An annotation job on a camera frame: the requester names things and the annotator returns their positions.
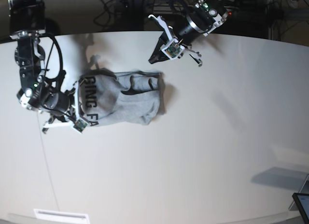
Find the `black tablet screen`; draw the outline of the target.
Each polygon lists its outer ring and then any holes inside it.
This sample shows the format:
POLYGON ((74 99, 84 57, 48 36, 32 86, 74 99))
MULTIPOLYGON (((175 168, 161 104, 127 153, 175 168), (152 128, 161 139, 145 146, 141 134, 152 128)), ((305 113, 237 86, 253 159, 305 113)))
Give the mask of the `black tablet screen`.
POLYGON ((294 193, 293 200, 305 224, 309 224, 309 195, 304 193, 294 193))

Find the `grey T-shirt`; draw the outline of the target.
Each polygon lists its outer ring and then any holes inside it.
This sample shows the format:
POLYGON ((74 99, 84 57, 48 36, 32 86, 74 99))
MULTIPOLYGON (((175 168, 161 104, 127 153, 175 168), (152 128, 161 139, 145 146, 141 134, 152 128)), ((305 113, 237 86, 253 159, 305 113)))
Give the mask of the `grey T-shirt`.
POLYGON ((165 113, 165 83, 159 71, 90 70, 80 77, 79 96, 91 126, 148 125, 165 113))

